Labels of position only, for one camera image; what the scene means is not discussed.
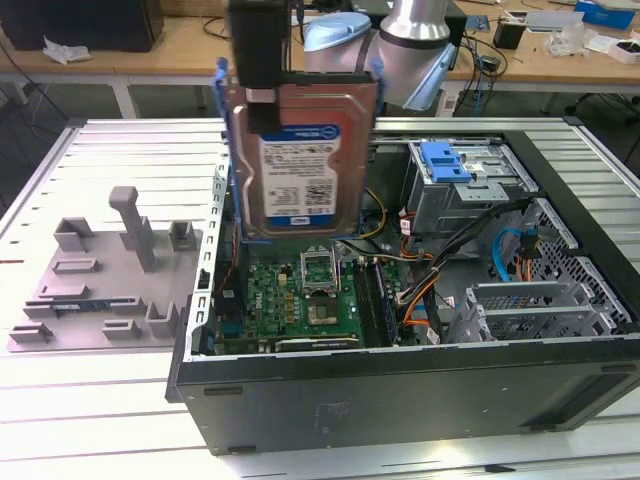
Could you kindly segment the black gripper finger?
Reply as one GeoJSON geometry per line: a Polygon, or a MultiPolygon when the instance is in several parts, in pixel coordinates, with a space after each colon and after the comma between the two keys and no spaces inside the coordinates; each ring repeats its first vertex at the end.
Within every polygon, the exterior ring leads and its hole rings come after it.
{"type": "Polygon", "coordinates": [[[278,88],[246,88],[245,97],[252,134],[273,134],[282,129],[278,88]]]}

